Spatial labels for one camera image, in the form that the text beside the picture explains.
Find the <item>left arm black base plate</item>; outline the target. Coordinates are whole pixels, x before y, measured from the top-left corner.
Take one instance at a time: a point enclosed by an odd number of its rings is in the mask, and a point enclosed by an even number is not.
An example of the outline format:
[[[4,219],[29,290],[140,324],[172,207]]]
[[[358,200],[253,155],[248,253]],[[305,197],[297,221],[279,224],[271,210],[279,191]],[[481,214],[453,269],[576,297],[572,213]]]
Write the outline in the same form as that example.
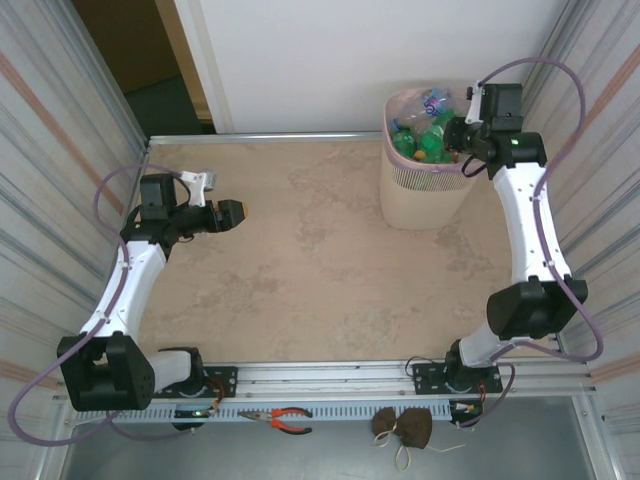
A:
[[[234,398],[239,369],[236,366],[205,366],[204,383],[198,391],[188,393],[184,388],[170,385],[154,394],[154,399],[216,399]]]

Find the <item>aluminium mounting rail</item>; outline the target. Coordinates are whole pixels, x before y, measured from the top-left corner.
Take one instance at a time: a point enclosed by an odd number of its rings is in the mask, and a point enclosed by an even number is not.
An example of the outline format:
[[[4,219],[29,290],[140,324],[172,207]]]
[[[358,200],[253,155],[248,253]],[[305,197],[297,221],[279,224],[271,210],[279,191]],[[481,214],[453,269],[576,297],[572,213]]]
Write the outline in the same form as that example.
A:
[[[412,365],[426,360],[367,362],[242,363],[236,401],[356,401],[433,396],[440,399],[475,395],[417,395]],[[505,357],[497,366],[503,391],[520,397],[593,395],[595,386],[584,364],[541,356]],[[489,394],[493,398],[499,394]]]

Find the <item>green plastic bottle yellow cap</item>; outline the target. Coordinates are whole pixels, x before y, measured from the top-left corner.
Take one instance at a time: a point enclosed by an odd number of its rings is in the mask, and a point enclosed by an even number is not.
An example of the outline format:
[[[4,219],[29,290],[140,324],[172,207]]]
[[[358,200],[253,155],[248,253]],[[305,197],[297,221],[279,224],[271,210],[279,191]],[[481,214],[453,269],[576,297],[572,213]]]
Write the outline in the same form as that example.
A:
[[[413,158],[417,143],[410,130],[399,130],[392,134],[391,142],[396,151],[406,158]]]
[[[445,149],[443,135],[443,126],[433,123],[420,137],[414,158],[427,164],[453,164],[456,157]]]

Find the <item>aluminium table edge rail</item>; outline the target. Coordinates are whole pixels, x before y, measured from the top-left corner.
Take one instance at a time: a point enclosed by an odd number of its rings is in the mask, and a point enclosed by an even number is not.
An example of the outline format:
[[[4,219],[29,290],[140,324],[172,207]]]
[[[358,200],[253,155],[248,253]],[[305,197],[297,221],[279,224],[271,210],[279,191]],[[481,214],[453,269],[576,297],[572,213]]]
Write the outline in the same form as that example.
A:
[[[156,135],[151,136],[149,146],[164,145],[215,145],[261,143],[331,143],[331,142],[381,142],[383,134],[366,132],[317,132],[317,133],[253,133],[207,135]]]

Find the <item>brown cloth pouch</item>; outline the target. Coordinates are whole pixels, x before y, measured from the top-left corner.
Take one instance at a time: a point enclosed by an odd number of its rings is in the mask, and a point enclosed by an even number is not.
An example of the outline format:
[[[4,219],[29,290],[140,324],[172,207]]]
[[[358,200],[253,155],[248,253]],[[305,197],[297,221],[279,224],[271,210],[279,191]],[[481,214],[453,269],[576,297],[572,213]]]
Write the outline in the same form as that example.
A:
[[[372,433],[379,437],[381,435],[387,435],[390,431],[394,429],[394,425],[396,424],[397,416],[393,407],[384,407],[378,410],[372,420],[371,420],[371,429]]]
[[[395,434],[405,447],[425,449],[433,430],[433,418],[428,408],[408,408],[396,421]]]

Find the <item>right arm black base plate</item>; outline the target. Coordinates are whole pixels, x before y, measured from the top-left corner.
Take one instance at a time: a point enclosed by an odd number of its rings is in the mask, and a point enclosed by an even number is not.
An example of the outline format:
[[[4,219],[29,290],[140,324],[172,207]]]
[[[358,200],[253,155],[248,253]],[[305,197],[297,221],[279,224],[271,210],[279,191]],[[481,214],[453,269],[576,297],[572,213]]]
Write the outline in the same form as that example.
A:
[[[414,390],[417,395],[479,395],[482,391],[499,394],[502,377],[497,367],[450,367],[445,363],[412,365]]]

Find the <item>beige plastic waste bin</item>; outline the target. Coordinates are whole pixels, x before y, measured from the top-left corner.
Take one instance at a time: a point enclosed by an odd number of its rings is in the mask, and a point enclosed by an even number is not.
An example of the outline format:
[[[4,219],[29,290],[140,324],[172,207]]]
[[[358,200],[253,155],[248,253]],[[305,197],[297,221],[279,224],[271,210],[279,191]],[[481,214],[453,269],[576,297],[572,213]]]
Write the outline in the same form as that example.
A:
[[[467,190],[448,192],[419,192],[398,186],[391,179],[382,139],[380,204],[390,226],[403,230],[439,229],[450,222],[473,185]]]

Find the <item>pink bin liner bag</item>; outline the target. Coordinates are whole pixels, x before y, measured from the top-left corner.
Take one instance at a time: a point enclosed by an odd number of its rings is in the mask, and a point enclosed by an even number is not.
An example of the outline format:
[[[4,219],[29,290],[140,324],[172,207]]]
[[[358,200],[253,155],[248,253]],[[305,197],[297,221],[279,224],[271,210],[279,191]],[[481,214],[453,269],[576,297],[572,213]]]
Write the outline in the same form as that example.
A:
[[[466,178],[461,172],[461,167],[467,156],[453,153],[456,161],[453,164],[427,164],[414,157],[409,159],[400,155],[391,142],[393,133],[399,130],[410,130],[416,140],[417,147],[420,137],[433,124],[443,126],[444,122],[453,115],[458,115],[468,106],[468,102],[462,98],[462,91],[450,88],[459,95],[464,102],[462,110],[454,113],[446,112],[444,115],[432,120],[412,121],[408,117],[408,107],[416,94],[432,87],[444,87],[439,85],[411,88],[394,93],[388,98],[383,111],[383,153],[386,162],[391,168],[391,179],[400,187],[419,192],[448,192],[467,190],[475,182],[474,178]]]

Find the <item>orange handled pliers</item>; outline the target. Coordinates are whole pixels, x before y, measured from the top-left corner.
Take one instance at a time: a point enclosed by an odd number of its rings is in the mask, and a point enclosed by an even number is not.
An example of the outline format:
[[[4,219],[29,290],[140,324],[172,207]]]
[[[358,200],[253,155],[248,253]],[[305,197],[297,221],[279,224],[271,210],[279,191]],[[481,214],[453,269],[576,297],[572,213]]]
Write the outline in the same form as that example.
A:
[[[310,427],[292,427],[281,421],[281,418],[286,416],[302,416],[306,418],[313,417],[313,414],[310,411],[298,407],[272,409],[269,412],[246,411],[240,412],[239,416],[252,421],[269,423],[272,428],[289,435],[302,436],[312,432]]]

